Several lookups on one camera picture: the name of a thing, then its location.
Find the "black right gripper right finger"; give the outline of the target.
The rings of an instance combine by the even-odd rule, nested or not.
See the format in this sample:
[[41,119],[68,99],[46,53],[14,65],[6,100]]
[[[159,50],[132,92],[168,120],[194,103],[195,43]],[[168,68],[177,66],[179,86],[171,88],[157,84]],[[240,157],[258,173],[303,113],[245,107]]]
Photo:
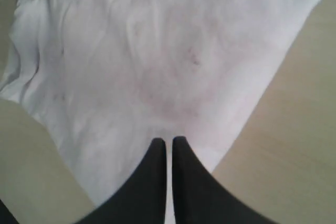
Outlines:
[[173,139],[172,192],[176,223],[274,223],[227,191],[206,170],[183,136]]

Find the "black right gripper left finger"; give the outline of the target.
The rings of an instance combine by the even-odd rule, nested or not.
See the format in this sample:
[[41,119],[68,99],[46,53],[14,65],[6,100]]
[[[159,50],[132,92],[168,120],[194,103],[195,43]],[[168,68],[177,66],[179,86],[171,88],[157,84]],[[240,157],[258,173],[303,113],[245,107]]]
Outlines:
[[166,145],[152,140],[144,158],[104,204],[79,223],[164,223],[166,210]]

